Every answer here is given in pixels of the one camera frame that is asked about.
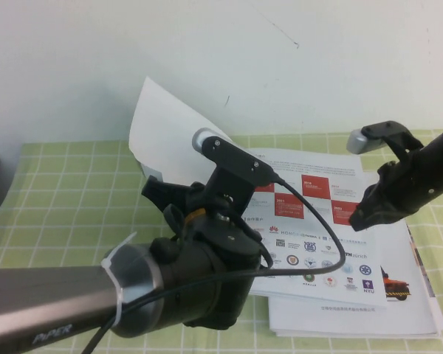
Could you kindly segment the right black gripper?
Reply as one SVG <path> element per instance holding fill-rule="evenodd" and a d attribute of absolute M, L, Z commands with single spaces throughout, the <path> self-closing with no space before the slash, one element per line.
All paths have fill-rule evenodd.
<path fill-rule="evenodd" d="M 417 212 L 430 189 L 430 160 L 387 162 L 378 169 L 380 180 L 365 189 L 361 202 L 349 218 L 362 231 L 379 224 L 395 223 Z"/>

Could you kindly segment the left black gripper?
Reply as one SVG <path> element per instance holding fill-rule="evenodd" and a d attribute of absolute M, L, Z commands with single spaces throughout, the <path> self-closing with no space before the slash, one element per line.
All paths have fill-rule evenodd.
<path fill-rule="evenodd" d="M 170 184 L 149 176 L 141 195 L 163 213 L 180 246 L 206 243 L 228 266 L 259 266 L 261 236 L 241 217 L 243 208 L 228 192 L 198 181 L 190 186 Z"/>

